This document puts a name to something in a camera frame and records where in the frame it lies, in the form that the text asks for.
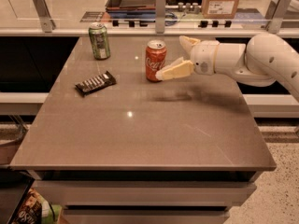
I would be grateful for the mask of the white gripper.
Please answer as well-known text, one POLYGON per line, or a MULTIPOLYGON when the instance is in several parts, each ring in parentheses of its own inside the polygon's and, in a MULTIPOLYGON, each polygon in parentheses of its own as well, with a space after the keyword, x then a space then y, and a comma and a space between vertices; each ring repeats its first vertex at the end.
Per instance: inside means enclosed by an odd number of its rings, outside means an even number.
POLYGON ((179 43, 188 55, 190 60, 184 60, 182 57, 176 59, 169 65, 157 71, 155 77, 164 81, 174 78, 188 77, 193 70, 199 75, 211 76, 215 73, 214 63, 217 55, 219 42, 217 40, 201 41, 197 38, 181 35, 179 43))

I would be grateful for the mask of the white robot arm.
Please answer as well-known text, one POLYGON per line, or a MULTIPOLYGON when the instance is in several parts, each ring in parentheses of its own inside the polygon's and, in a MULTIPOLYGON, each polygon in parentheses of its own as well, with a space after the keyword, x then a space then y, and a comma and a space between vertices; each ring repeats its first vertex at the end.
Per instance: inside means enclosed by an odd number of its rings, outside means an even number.
POLYGON ((222 74, 255 87, 278 82, 299 100, 299 53, 277 35, 260 33, 247 44, 199 40, 182 35, 180 45, 190 55, 178 58, 156 73, 159 80, 188 77, 192 73, 222 74))

